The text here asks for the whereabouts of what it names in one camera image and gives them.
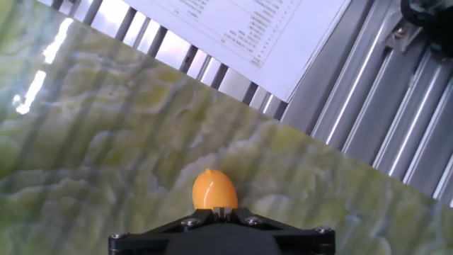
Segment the metal bracket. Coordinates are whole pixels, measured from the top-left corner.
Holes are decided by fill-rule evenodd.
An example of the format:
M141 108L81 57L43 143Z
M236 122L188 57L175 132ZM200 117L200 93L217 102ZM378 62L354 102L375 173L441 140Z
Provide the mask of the metal bracket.
M384 44L400 52L405 52L422 31L422 28L403 18L400 8L389 14L384 22L383 29L384 35L386 35Z

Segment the bolt head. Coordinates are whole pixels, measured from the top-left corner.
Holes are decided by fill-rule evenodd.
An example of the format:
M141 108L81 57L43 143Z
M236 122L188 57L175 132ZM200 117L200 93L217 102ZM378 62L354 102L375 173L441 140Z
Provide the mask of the bolt head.
M406 28L399 28L398 29L398 34L404 35L406 33Z
M258 217L256 216L250 216L250 217L247 217L245 219L245 221L247 222L247 224L251 225L251 226L254 226L254 225L257 225L257 224L260 224L261 223L261 220L258 219Z
M192 227L195 226L196 224L200 223L199 219L195 218L189 218L181 221L182 226L187 226L187 227Z
M113 239L122 239L123 237L126 237L126 234L112 234L110 237Z
M321 227L317 227L314 229L316 232L318 233L321 233L321 234L327 234L329 233L330 231L332 231L332 229L328 226L321 226Z

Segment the screw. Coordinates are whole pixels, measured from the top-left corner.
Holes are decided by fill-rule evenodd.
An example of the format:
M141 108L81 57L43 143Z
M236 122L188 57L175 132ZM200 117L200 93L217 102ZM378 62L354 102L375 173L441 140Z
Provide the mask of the screw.
M406 28L401 27L395 32L395 39L401 39L406 34Z
M112 234L110 237L113 239L122 239L123 237L126 237L126 234Z
M261 223L261 220L258 219L258 217L256 217L256 216L247 217L247 218L245 219L245 221L246 221L247 224L249 224L249 225L257 225L257 224L260 224L260 223Z
M325 227L325 226L317 227L314 230L321 234L326 234L326 233L329 233L330 231L332 231L332 229L330 227Z
M200 223L200 220L195 219L195 218L189 218L189 219L181 221L182 226L187 226L187 227L195 226L198 223Z

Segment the green marble surface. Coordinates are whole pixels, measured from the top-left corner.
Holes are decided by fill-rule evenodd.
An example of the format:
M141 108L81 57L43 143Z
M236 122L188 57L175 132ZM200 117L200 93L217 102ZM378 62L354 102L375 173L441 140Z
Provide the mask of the green marble surface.
M0 0L0 121L0 254L106 254L208 167L337 254L453 254L447 206L38 2Z

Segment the metal bar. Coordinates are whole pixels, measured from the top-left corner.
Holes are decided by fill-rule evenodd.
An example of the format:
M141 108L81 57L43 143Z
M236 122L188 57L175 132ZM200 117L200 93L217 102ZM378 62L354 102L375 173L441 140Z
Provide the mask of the metal bar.
M432 116L403 182L432 196L453 154L453 79Z
M268 92L265 100L263 101L261 111L270 117L274 117L281 102L282 101L280 99Z
M380 43L392 0L376 1L311 135L340 149L387 57Z
M135 38L134 45L132 46L134 49L137 49L142 42L143 36L145 32L147 31L149 22L151 22L150 18L145 18L142 27L140 28L139 34L137 35L137 38Z
M214 80L211 83L212 88L219 90L220 84L222 84L222 81L224 80L224 77L225 77L225 74L227 74L227 71L228 71L228 66L226 66L225 64L220 64L220 67L214 76Z
M453 201L453 155L440 178L433 198L449 204Z
M84 18L84 24L91 26L91 24L94 21L94 18L96 17L96 14L99 11L99 8L101 7L102 0L94 0L88 11L86 12L85 18Z
M255 92L257 89L258 85L256 85L254 82L251 82L250 85L248 85L248 89L242 99L242 103L245 103L247 106L249 106L253 97L255 96Z
M274 119L281 120L283 115L285 114L286 108L288 107L288 103L281 101L278 104L277 110L274 113Z
M203 61L203 64L201 65L200 71L198 72L198 75L197 75L198 81L201 81L201 79L203 79L203 76L205 75L207 67L209 66L211 60L212 60L212 57L207 55L205 60Z
M50 7L54 8L55 10L59 10L62 7L63 0L54 0Z
M452 65L425 53L373 167L403 179L448 83Z
M352 0L289 102L282 122L310 134L357 40L373 0Z
M167 29L164 28L163 26L160 26L159 29L157 30L156 36L154 37L154 40L149 47L148 50L148 55L151 57L156 57L157 52L159 51L159 48L162 45L162 42L164 41L165 35L167 34Z
M373 163L407 92L407 84L424 46L425 37L420 37L406 53L391 52L352 127L344 153L367 164Z
M183 72L184 74L187 74L193 60L195 59L197 51L198 51L198 48L195 47L194 45L191 45L189 47L189 50L187 51L187 54L184 57L184 61L181 64L181 66L179 67L179 71Z
M118 32L116 32L115 39L123 41L126 37L127 31L130 28L130 25L132 24L132 21L134 20L135 14L137 13L137 10L129 7L129 10L127 10L125 18L122 20L121 26L118 29Z
M68 14L69 17L72 18L72 17L74 17L74 15L76 15L76 11L79 8L80 1L81 0L74 1L74 3L72 4L71 10L69 11L69 14Z

